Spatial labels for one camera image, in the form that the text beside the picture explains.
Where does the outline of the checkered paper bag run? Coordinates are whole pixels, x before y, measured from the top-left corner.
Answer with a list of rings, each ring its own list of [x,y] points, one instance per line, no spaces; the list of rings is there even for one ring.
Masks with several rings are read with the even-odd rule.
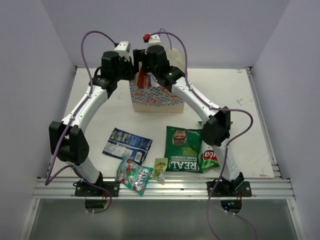
[[[172,48],[169,34],[166,34],[170,48],[164,50],[169,63],[185,72],[185,54],[183,50]],[[183,113],[184,101],[177,95],[170,93],[166,88],[156,83],[155,77],[148,72],[151,80],[151,87],[138,89],[137,81],[140,69],[135,75],[134,80],[129,82],[132,107],[135,112],[153,113]]]

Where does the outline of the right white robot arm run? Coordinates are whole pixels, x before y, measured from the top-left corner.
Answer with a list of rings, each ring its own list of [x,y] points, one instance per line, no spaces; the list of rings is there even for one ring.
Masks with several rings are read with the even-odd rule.
[[[144,72],[151,73],[160,86],[180,97],[197,113],[204,123],[201,137],[207,145],[231,146],[231,109],[213,104],[187,83],[186,74],[170,64],[164,47],[153,45],[147,49],[134,49],[133,66],[137,71],[142,67]]]

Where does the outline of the red Chuba chips bag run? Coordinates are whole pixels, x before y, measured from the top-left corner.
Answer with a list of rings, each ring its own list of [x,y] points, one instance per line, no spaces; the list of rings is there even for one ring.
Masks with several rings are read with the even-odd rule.
[[[152,84],[151,84],[150,75],[144,72],[143,68],[141,67],[138,74],[137,88],[146,89],[146,88],[150,88],[151,86]]]

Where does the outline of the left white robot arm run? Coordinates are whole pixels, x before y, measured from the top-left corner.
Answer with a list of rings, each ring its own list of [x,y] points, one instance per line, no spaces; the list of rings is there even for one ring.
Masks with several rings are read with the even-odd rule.
[[[100,74],[92,76],[89,87],[74,109],[61,121],[49,125],[52,162],[56,159],[68,163],[81,179],[88,182],[86,190],[92,196],[103,193],[101,173],[89,159],[90,147],[85,131],[98,109],[116,90],[120,80],[135,76],[132,59],[127,50],[106,51],[101,58]]]

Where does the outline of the green Chuba cassava chips bag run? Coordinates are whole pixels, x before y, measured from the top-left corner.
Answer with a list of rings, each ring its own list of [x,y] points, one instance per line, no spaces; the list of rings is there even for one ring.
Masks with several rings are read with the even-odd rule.
[[[200,133],[199,140],[199,151],[197,154],[197,172],[204,173],[205,171],[217,168],[220,163],[224,160],[225,146],[228,142],[228,138],[222,141],[220,146],[209,145],[204,142],[202,138],[202,133]]]

